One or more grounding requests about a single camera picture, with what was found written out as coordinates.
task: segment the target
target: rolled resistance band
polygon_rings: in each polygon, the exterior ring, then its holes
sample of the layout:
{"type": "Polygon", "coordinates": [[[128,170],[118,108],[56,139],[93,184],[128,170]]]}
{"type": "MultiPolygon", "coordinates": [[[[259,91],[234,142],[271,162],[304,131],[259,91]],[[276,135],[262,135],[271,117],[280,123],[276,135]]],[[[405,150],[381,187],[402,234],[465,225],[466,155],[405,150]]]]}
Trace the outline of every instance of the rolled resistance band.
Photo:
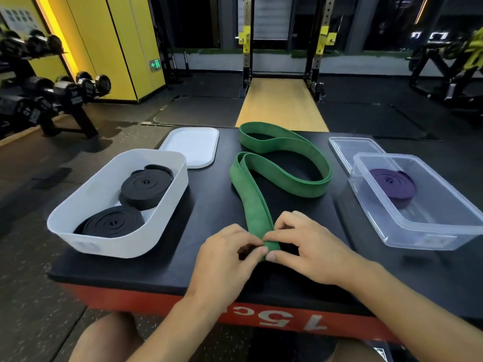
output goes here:
{"type": "MultiPolygon", "coordinates": [[[[248,122],[240,126],[239,134],[240,143],[255,153],[238,153],[230,168],[230,178],[242,199],[248,231],[261,239],[265,233],[273,230],[273,220],[250,170],[256,171],[284,191],[305,198],[324,195],[332,171],[324,155],[315,145],[288,129],[264,122],[248,122]],[[256,139],[250,136],[254,133],[273,138],[256,139]],[[273,151],[291,151],[305,156],[315,164],[322,179],[315,182],[299,179],[259,155],[273,151]]],[[[280,249],[278,242],[266,241],[264,245],[269,250],[280,249]]]]}
{"type": "Polygon", "coordinates": [[[119,201],[139,211],[156,207],[173,181],[172,171],[162,165],[146,165],[131,173],[121,186],[119,201]]]}
{"type": "Polygon", "coordinates": [[[121,237],[136,231],[142,225],[144,219],[139,210],[130,206],[114,206],[85,219],[77,226],[74,234],[121,237]]]}
{"type": "Polygon", "coordinates": [[[373,169],[369,171],[397,209],[405,209],[416,195],[416,185],[404,171],[373,169]]]}

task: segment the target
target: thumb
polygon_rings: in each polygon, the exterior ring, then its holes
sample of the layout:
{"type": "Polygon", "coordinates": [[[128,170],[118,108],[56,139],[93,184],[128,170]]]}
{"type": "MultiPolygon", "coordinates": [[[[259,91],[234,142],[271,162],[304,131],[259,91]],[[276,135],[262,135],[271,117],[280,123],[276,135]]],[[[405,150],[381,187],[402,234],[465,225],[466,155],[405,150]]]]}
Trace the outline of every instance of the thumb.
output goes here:
{"type": "Polygon", "coordinates": [[[266,246],[261,246],[252,250],[250,254],[245,258],[240,264],[240,269],[246,274],[247,279],[250,278],[253,270],[257,264],[262,260],[262,258],[267,255],[269,248],[266,246]]]}
{"type": "Polygon", "coordinates": [[[286,267],[292,268],[299,273],[301,272],[302,259],[297,255],[293,255],[282,250],[272,250],[267,254],[265,259],[273,263],[285,265],[286,267]]]}

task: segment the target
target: red panel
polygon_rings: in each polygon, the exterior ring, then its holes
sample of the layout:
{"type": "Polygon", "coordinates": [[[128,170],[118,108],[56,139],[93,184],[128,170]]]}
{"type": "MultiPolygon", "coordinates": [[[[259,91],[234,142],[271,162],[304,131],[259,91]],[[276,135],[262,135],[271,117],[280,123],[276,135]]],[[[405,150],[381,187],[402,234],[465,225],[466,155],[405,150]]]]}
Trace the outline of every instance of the red panel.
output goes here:
{"type": "MultiPolygon", "coordinates": [[[[115,290],[64,283],[65,289],[91,308],[130,311],[145,315],[166,316],[181,297],[160,293],[115,290]]],[[[234,303],[219,321],[226,324],[250,325],[296,332],[343,336],[356,339],[398,339],[377,318],[334,312],[234,303]]]]}

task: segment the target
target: green resistance band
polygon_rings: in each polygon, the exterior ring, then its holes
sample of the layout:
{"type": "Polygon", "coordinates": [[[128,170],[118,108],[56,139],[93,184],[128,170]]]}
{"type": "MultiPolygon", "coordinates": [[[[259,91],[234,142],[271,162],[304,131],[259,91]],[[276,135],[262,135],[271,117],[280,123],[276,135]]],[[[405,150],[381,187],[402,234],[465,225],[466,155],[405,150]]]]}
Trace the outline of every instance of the green resistance band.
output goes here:
{"type": "MultiPolygon", "coordinates": [[[[256,171],[277,187],[299,197],[316,198],[326,193],[332,171],[322,152],[309,140],[274,124],[248,122],[240,126],[240,143],[256,153],[238,153],[230,168],[230,178],[242,199],[248,231],[256,237],[261,239],[265,233],[272,231],[273,220],[250,170],[256,171]],[[249,136],[253,133],[273,138],[260,140],[249,136]],[[257,155],[273,151],[292,151],[305,156],[316,165],[322,180],[310,182],[298,179],[272,161],[257,155]]],[[[269,250],[280,249],[278,242],[274,241],[266,241],[265,246],[269,250]]]]}

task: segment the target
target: person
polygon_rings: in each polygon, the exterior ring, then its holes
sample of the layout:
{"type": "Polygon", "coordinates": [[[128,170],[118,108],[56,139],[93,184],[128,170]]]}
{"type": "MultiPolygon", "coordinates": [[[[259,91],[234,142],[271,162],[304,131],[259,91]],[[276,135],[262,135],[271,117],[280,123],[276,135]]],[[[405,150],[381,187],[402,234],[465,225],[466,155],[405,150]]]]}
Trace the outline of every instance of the person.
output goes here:
{"type": "MultiPolygon", "coordinates": [[[[145,341],[129,313],[114,313],[81,335],[70,362],[188,361],[235,301],[253,269],[267,261],[283,264],[311,280],[352,292],[421,362],[480,361],[483,332],[432,303],[378,263],[349,249],[328,229],[304,214],[284,212],[263,241],[292,243],[299,255],[263,246],[239,225],[230,225],[201,246],[186,295],[145,341]],[[238,251],[256,248],[245,260],[238,251]]],[[[382,361],[369,347],[349,339],[337,344],[330,362],[382,361]]]]}

